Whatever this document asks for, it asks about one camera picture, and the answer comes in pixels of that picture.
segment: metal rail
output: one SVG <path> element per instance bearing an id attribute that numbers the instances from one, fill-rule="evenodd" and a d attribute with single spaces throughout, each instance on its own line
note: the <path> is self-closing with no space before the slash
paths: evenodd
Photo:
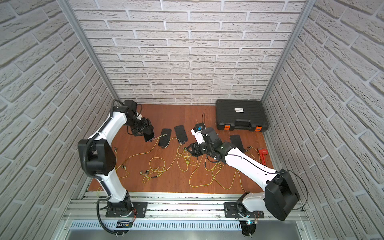
<path id="1" fill-rule="evenodd" d="M 67 17 L 69 23 L 71 24 L 73 31 L 75 32 L 81 44 L 83 45 L 85 51 L 87 52 L 89 59 L 92 61 L 96 70 L 100 74 L 104 84 L 107 86 L 107 89 L 112 95 L 113 99 L 120 100 L 119 95 L 116 93 L 115 88 L 113 87 L 111 81 L 109 80 L 107 72 L 105 71 L 103 65 L 101 64 L 101 61 L 97 56 L 89 38 L 87 37 L 87 34 L 85 33 L 83 27 L 81 26 L 81 23 L 78 20 L 74 10 L 72 9 L 71 4 L 69 3 L 68 0 L 57 0 L 57 2 L 59 3 L 64 15 Z"/>
<path id="2" fill-rule="evenodd" d="M 280 70 L 283 68 L 285 61 L 287 60 L 289 54 L 291 53 L 293 45 L 295 44 L 297 37 L 299 37 L 299 34 L 300 34 L 301 30 L 303 29 L 305 21 L 307 20 L 309 14 L 311 13 L 311 10 L 312 10 L 315 2 L 316 2 L 316 0 L 306 0 L 299 17 L 297 18 L 295 26 L 293 27 L 291 35 L 289 36 L 288 41 L 285 44 L 283 51 L 281 52 L 281 55 L 279 57 L 279 60 L 277 61 L 275 69 L 273 70 L 273 73 L 272 73 L 272 76 L 268 82 L 268 85 L 265 88 L 265 91 L 264 91 L 262 99 L 261 99 L 262 103 L 264 103 L 266 101 L 266 98 L 268 97 L 269 92 L 271 91 L 272 86 L 277 79 L 277 75 L 279 74 Z"/>
<path id="3" fill-rule="evenodd" d="M 133 202 L 148 202 L 147 212 L 142 220 L 233 220 L 225 218 L 224 202 L 236 202 L 240 194 L 185 194 L 185 193 L 156 193 L 156 192 L 130 192 Z M 64 219 L 96 219 L 96 201 L 106 196 L 104 192 L 86 192 L 82 200 L 71 200 Z M 265 220 L 277 220 L 269 212 L 265 212 Z M 286 220 L 307 221 L 306 212 L 292 211 Z"/>

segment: aluminum frame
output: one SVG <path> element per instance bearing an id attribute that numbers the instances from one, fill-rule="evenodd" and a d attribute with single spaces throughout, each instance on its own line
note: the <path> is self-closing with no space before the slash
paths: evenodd
<path id="1" fill-rule="evenodd" d="M 283 51 L 281 52 L 279 60 L 277 61 L 277 64 L 273 70 L 272 76 L 271 76 L 271 78 L 270 78 L 270 80 L 269 80 L 269 82 L 265 88 L 265 91 L 264 91 L 262 99 L 261 99 L 262 103 L 264 103 L 266 101 L 266 98 L 268 97 L 270 91 L 272 90 L 272 86 L 277 79 L 277 75 L 279 74 L 280 70 L 283 68 L 285 61 L 287 60 L 289 54 L 291 53 L 293 45 L 295 44 L 296 39 L 299 37 L 299 34 L 300 34 L 301 30 L 303 29 L 305 21 L 307 20 L 309 14 L 311 13 L 311 10 L 312 10 L 315 2 L 316 2 L 316 0 L 306 0 L 305 1 L 303 9 L 301 10 L 299 17 L 297 18 L 297 21 L 295 23 L 295 26 L 293 27 L 291 35 L 289 36 L 287 43 L 285 44 Z"/>
<path id="2" fill-rule="evenodd" d="M 162 192 L 130 192 L 131 200 L 148 202 L 147 212 L 144 218 L 137 218 L 138 223 L 142 224 L 164 224 L 166 223 L 212 223 L 218 227 L 208 227 L 207 229 L 195 230 L 226 230 L 223 226 L 237 221 L 233 218 L 225 218 L 224 202 L 235 202 L 241 194 L 193 194 L 193 193 L 162 193 Z M 60 221 L 53 240 L 64 240 L 71 229 L 72 223 L 86 223 L 83 228 L 76 225 L 76 229 L 98 229 L 96 216 L 96 201 L 99 197 L 106 197 L 104 192 L 87 191 L 81 200 L 71 200 L 62 220 Z M 264 212 L 265 218 L 259 221 L 279 221 L 268 211 Z M 117 220 L 126 218 L 106 218 L 102 219 L 109 225 Z M 315 239 L 311 224 L 305 211 L 292 211 L 286 220 L 295 221 L 298 231 L 303 240 Z M 157 227 L 156 230 L 170 230 L 167 227 Z M 193 230 L 190 227 L 174 228 L 173 230 Z"/>
<path id="3" fill-rule="evenodd" d="M 75 32 L 81 44 L 83 45 L 85 51 L 87 52 L 89 59 L 92 61 L 97 72 L 100 74 L 101 79 L 103 80 L 104 84 L 106 85 L 113 99 L 120 100 L 119 95 L 116 93 L 116 90 L 113 87 L 108 77 L 108 74 L 104 69 L 104 66 L 102 65 L 99 57 L 96 54 L 96 51 L 94 50 L 89 38 L 87 37 L 87 34 L 85 33 L 83 27 L 81 26 L 81 23 L 78 20 L 71 4 L 69 3 L 68 0 L 57 0 L 57 2 L 59 3 L 59 6 L 61 7 L 64 15 L 67 17 L 69 23 L 71 24 L 73 31 Z"/>

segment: brick wallpaper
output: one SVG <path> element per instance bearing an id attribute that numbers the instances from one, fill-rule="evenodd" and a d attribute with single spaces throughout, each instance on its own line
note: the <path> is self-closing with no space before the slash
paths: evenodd
<path id="1" fill-rule="evenodd" d="M 304 1 L 72 0 L 122 100 L 261 99 Z"/>
<path id="2" fill-rule="evenodd" d="M 0 3 L 0 239 L 50 239 L 111 96 L 56 1 Z"/>
<path id="3" fill-rule="evenodd" d="M 317 0 L 264 105 L 319 239 L 383 239 L 383 44 L 383 0 Z"/>

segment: metal ventilation grille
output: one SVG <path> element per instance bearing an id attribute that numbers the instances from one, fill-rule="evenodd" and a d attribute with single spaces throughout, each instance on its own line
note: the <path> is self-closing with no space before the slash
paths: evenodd
<path id="1" fill-rule="evenodd" d="M 136 220 L 131 228 L 116 228 L 117 220 L 104 220 L 103 222 L 108 228 L 116 230 L 241 230 L 237 220 Z M 102 228 L 97 220 L 74 220 L 71 229 L 99 230 Z"/>

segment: black mounting plate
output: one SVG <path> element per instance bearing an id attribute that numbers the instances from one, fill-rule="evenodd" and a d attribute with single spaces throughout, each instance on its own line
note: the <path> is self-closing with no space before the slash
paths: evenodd
<path id="1" fill-rule="evenodd" d="M 147 205 L 148 202 L 132 202 L 133 208 L 136 209 L 137 216 L 136 217 L 145 217 L 145 213 L 147 212 Z M 126 217 L 133 217 L 135 213 L 132 211 L 128 216 Z M 107 208 L 107 213 L 105 214 L 106 217 L 121 217 L 116 212 L 111 211 Z"/>
<path id="2" fill-rule="evenodd" d="M 226 218 L 244 218 L 238 214 L 235 202 L 224 203 L 224 213 Z M 250 218 L 264 218 L 263 211 L 254 211 Z"/>

